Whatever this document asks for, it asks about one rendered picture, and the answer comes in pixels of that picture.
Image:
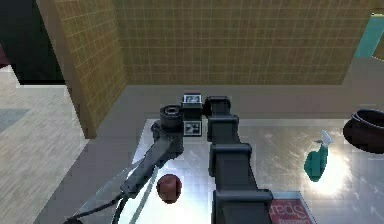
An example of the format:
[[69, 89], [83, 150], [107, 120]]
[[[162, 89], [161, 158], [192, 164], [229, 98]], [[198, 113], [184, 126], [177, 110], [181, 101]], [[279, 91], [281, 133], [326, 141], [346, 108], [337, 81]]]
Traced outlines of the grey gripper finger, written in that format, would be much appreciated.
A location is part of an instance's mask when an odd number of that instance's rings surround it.
[[117, 207], [117, 209], [115, 211], [115, 214], [114, 214], [114, 216], [112, 218], [111, 224], [118, 224], [119, 223], [119, 220], [120, 220], [120, 217], [121, 217], [121, 213], [122, 213], [122, 211], [123, 211], [123, 209], [124, 209], [124, 207], [125, 207], [125, 205], [126, 205], [128, 200], [129, 200], [128, 197], [123, 197], [119, 201], [118, 207]]
[[91, 214], [103, 211], [106, 208], [109, 208], [109, 207], [117, 204], [122, 198], [123, 198], [123, 194], [120, 193], [114, 199], [112, 199], [111, 201], [109, 201], [106, 204], [100, 205], [100, 206], [98, 206], [96, 208], [93, 208], [91, 210], [88, 210], [88, 211], [85, 211], [85, 212], [81, 212], [81, 213], [75, 214], [75, 215], [67, 218], [66, 221], [63, 224], [83, 224], [82, 221], [81, 221], [82, 217], [89, 216]]

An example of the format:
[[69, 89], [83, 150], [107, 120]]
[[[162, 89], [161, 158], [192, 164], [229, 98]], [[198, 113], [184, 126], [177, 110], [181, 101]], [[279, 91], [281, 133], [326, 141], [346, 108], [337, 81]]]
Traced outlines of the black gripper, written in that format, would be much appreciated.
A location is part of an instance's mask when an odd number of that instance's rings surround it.
[[160, 109], [160, 119], [151, 126], [154, 143], [147, 150], [137, 168], [121, 185], [128, 198], [135, 198], [156, 168], [181, 155], [183, 147], [183, 118], [181, 107], [169, 105]]

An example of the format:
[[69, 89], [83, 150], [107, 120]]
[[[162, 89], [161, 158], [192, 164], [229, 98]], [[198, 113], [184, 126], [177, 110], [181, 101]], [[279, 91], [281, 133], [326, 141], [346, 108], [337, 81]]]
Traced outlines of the red book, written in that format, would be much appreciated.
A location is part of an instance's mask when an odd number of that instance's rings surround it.
[[269, 214], [274, 224], [316, 224], [300, 199], [274, 199]]

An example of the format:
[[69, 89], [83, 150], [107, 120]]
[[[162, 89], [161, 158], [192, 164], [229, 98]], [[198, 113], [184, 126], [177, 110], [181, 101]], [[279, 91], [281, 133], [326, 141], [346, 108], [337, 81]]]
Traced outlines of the teal spray bottle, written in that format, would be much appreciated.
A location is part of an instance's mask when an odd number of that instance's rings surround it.
[[316, 140], [316, 143], [320, 144], [317, 151], [310, 151], [304, 162], [304, 171], [308, 178], [312, 182], [318, 182], [327, 166], [327, 159], [329, 155], [329, 145], [333, 142], [333, 139], [325, 131], [321, 131], [322, 138]]

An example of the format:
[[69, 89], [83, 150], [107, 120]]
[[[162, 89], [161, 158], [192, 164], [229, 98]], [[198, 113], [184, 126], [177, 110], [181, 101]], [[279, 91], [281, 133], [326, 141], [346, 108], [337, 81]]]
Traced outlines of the black round pot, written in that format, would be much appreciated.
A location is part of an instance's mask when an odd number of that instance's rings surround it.
[[384, 111], [361, 108], [343, 127], [345, 140], [369, 153], [384, 154]]

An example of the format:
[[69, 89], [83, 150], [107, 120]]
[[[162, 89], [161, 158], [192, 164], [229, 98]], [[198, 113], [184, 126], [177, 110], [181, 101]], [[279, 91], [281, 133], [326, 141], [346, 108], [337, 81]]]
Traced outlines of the dark red apple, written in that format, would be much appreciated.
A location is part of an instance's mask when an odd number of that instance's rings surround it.
[[166, 204], [175, 203], [181, 195], [182, 182], [174, 174], [165, 174], [158, 181], [156, 190], [160, 199]]

